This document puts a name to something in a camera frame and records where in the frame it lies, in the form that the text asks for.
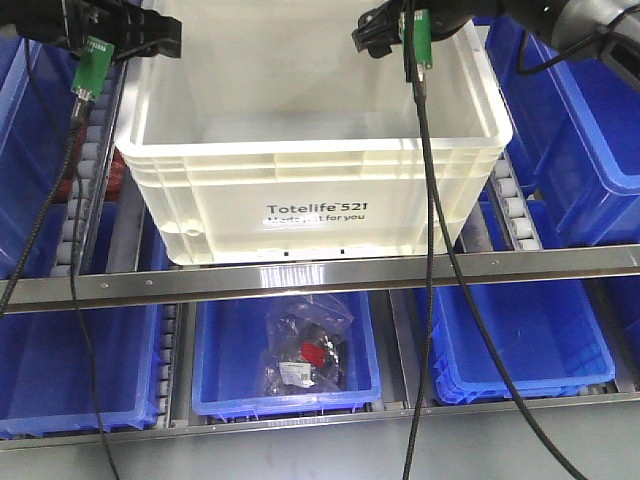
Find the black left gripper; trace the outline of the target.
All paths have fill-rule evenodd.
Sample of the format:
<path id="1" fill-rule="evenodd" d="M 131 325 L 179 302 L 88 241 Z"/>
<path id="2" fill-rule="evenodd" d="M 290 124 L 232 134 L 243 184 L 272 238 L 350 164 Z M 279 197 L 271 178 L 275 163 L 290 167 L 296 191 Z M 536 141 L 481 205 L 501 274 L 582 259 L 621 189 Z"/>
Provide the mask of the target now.
<path id="1" fill-rule="evenodd" d="M 114 47 L 112 62 L 157 55 L 178 59 L 182 22 L 129 1 L 61 1 L 65 40 L 78 57 L 90 37 Z"/>

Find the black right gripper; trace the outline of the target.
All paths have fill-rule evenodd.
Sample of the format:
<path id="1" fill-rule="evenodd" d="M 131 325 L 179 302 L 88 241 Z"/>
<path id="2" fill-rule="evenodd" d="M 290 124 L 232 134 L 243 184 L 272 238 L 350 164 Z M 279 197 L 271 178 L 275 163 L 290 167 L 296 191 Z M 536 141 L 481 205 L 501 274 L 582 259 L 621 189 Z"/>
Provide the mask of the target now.
<path id="1" fill-rule="evenodd" d="M 393 46 L 402 43 L 400 16 L 409 6 L 413 6 L 415 11 L 429 11 L 433 42 L 448 39 L 470 19 L 480 15 L 480 2 L 475 0 L 417 0 L 381 4 L 358 18 L 357 26 L 351 33 L 357 52 L 367 52 L 373 59 L 389 55 Z"/>

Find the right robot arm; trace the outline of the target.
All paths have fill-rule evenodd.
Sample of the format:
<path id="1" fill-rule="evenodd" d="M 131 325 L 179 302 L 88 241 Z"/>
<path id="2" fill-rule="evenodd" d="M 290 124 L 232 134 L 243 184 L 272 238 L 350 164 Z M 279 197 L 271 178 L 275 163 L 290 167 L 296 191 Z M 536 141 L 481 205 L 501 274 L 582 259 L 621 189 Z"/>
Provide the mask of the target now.
<path id="1" fill-rule="evenodd" d="M 596 59 L 621 80 L 639 88 L 639 3 L 637 1 L 386 1 L 363 13 L 352 32 L 356 50 L 373 58 L 402 42 L 401 15 L 412 5 L 429 12 L 431 38 L 442 41 L 474 17 L 507 16 L 557 55 L 536 67 L 518 67 L 533 75 L 569 60 Z"/>

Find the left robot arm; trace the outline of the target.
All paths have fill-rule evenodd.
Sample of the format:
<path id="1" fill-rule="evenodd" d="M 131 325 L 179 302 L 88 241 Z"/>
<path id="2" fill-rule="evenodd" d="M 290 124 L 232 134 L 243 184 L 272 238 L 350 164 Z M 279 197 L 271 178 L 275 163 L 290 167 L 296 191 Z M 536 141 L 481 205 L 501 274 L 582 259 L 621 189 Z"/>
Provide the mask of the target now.
<path id="1" fill-rule="evenodd" d="M 3 1 L 1 29 L 64 49 L 76 60 L 90 38 L 113 46 L 114 64 L 182 53 L 182 22 L 130 1 Z"/>

